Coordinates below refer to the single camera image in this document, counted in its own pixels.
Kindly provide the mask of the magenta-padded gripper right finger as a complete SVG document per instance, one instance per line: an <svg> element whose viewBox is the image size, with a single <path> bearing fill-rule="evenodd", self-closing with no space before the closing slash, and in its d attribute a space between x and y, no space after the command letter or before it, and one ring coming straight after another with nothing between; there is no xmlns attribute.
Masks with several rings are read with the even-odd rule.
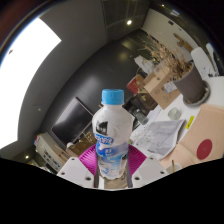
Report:
<svg viewBox="0 0 224 224"><path fill-rule="evenodd" d="M127 184L140 188L168 175L166 169L153 156L147 157L134 146L129 146Z"/></svg>

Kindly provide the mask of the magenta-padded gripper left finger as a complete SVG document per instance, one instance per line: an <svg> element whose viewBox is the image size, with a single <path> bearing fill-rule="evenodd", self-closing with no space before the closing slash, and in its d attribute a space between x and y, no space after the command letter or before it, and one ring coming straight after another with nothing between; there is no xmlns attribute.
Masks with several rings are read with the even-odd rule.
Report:
<svg viewBox="0 0 224 224"><path fill-rule="evenodd" d="M95 146L78 157L70 157L57 175L84 188L97 188L99 174Z"/></svg>

